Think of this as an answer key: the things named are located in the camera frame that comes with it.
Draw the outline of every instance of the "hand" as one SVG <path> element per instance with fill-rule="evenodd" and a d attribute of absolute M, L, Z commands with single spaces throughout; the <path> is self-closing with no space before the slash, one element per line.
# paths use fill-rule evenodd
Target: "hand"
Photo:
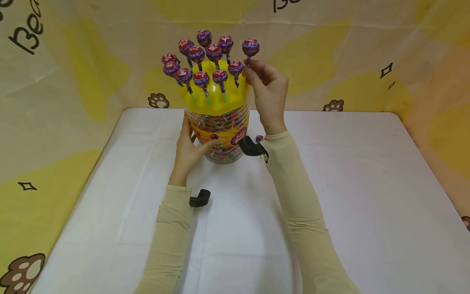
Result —
<path fill-rule="evenodd" d="M 243 72 L 255 91 L 255 104 L 266 135 L 287 131 L 284 123 L 284 106 L 289 79 L 274 66 L 253 59 L 250 67 L 245 66 Z"/>
<path fill-rule="evenodd" d="M 194 146 L 196 135 L 191 137 L 192 134 L 193 128 L 186 111 L 184 111 L 183 127 L 181 128 L 180 138 L 176 142 L 176 158 L 168 181 L 169 185 L 186 187 L 186 181 L 191 170 L 204 153 L 217 143 L 217 140 L 211 140 L 202 146 L 196 147 Z"/>

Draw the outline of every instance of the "fabric backdrop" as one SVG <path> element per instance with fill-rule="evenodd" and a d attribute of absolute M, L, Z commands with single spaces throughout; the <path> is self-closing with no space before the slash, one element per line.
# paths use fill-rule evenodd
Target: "fabric backdrop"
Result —
<path fill-rule="evenodd" d="M 184 106 L 160 59 L 184 60 L 200 29 L 230 34 L 232 60 L 257 39 L 288 110 L 396 113 L 469 226 L 469 15 L 468 0 L 0 0 L 0 286 L 31 287 L 124 109 Z"/>

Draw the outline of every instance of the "clear plastic jar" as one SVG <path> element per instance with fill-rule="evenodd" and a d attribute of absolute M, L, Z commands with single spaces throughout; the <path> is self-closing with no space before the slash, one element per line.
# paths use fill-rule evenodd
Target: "clear plastic jar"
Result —
<path fill-rule="evenodd" d="M 250 110 L 247 103 L 219 116 L 194 113 L 188 109 L 186 112 L 199 142 L 219 141 L 206 152 L 208 160 L 216 164 L 229 164 L 243 155 L 238 142 L 246 136 L 248 129 Z"/>

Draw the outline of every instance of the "lollipop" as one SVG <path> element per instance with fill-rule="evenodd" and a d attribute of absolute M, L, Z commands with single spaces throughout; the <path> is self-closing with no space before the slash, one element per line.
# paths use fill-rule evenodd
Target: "lollipop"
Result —
<path fill-rule="evenodd" d="M 193 46 L 189 48 L 188 56 L 189 58 L 191 58 L 192 61 L 197 63 L 197 66 L 199 66 L 199 71 L 202 72 L 203 66 L 201 65 L 201 62 L 204 60 L 205 57 L 204 50 L 199 46 Z"/>
<path fill-rule="evenodd" d="M 194 74 L 194 83 L 196 86 L 202 88 L 204 94 L 206 95 L 207 104 L 211 105 L 209 100 L 209 92 L 207 92 L 207 86 L 209 85 L 209 76 L 206 72 L 200 71 Z"/>
<path fill-rule="evenodd" d="M 215 68 L 217 70 L 220 69 L 219 67 L 219 60 L 222 58 L 222 49 L 217 44 L 211 44 L 209 47 L 206 48 L 207 58 L 215 63 Z"/>
<path fill-rule="evenodd" d="M 176 57 L 175 54 L 172 54 L 172 53 L 168 52 L 167 54 L 162 56 L 162 63 L 163 64 L 165 64 L 167 62 L 170 62 L 170 61 L 174 61 L 174 62 L 177 62 L 178 64 L 180 64 L 180 61 L 178 60 L 178 58 Z"/>
<path fill-rule="evenodd" d="M 233 45 L 234 42 L 232 37 L 228 35 L 221 37 L 219 40 L 219 46 L 222 48 L 222 53 L 227 55 L 227 64 L 230 64 L 230 51 L 232 50 Z"/>
<path fill-rule="evenodd" d="M 169 77 L 174 78 L 178 82 L 178 85 L 183 86 L 183 84 L 181 84 L 181 82 L 176 77 L 176 72 L 178 70 L 180 70 L 180 65 L 174 61 L 169 61 L 163 66 L 163 73 Z"/>
<path fill-rule="evenodd" d="M 199 43 L 199 45 L 207 49 L 207 46 L 209 46 L 212 43 L 211 31 L 208 31 L 208 30 L 198 31 L 197 42 Z"/>
<path fill-rule="evenodd" d="M 193 78 L 193 73 L 190 71 L 188 68 L 180 68 L 176 72 L 176 77 L 183 83 L 186 84 L 186 87 L 188 88 L 188 92 L 191 94 L 191 98 L 193 99 L 193 102 L 196 102 L 193 96 L 193 90 L 191 89 L 191 85 L 189 82 Z"/>
<path fill-rule="evenodd" d="M 233 77 L 235 78 L 235 85 L 236 85 L 237 88 L 238 88 L 238 76 L 242 73 L 243 67 L 245 67 L 245 66 L 243 65 L 243 63 L 241 63 L 239 61 L 232 61 L 228 65 L 228 72 L 231 75 L 233 75 Z"/>
<path fill-rule="evenodd" d="M 188 39 L 181 39 L 179 44 L 178 44 L 178 47 L 180 48 L 180 52 L 181 52 L 181 54 L 186 56 L 190 68 L 193 68 L 193 63 L 191 62 L 191 59 L 188 56 L 188 50 L 189 50 L 189 48 L 191 48 L 193 46 L 194 46 L 193 41 L 188 40 Z"/>
<path fill-rule="evenodd" d="M 212 79 L 216 84 L 220 86 L 220 89 L 222 91 L 222 95 L 224 96 L 224 102 L 227 103 L 227 100 L 225 98 L 225 88 L 224 88 L 224 82 L 227 81 L 228 75 L 225 70 L 216 70 L 215 72 L 212 73 Z"/>
<path fill-rule="evenodd" d="M 258 54 L 259 52 L 258 41 L 255 39 L 245 40 L 245 42 L 243 42 L 242 44 L 242 50 L 243 50 L 243 53 L 245 53 L 245 55 L 248 57 L 246 65 L 250 66 L 251 58 L 255 56 L 256 54 Z"/>

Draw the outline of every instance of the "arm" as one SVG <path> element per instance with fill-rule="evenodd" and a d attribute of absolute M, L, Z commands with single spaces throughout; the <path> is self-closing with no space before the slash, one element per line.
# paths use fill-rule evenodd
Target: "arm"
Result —
<path fill-rule="evenodd" d="M 255 92 L 266 131 L 260 143 L 269 155 L 271 174 L 302 273 L 304 294 L 359 294 L 336 254 L 323 213 L 294 138 L 284 124 L 288 79 L 273 66 L 251 60 L 244 69 Z"/>
<path fill-rule="evenodd" d="M 312 183 L 288 131 L 261 141 L 268 151 L 287 229 L 298 256 L 303 293 L 358 294 L 336 254 Z"/>
<path fill-rule="evenodd" d="M 134 294 L 171 294 L 180 280 L 193 220 L 193 208 L 189 206 L 192 190 L 186 187 L 186 181 L 196 163 L 217 142 L 213 140 L 195 147 L 196 135 L 191 137 L 192 133 L 185 112 L 176 143 L 175 163 L 158 211 L 147 264 Z"/>
<path fill-rule="evenodd" d="M 144 275 L 134 294 L 171 294 L 176 288 L 193 220 L 190 197 L 190 188 L 167 186 L 165 199 L 158 210 L 158 226 L 150 246 Z"/>

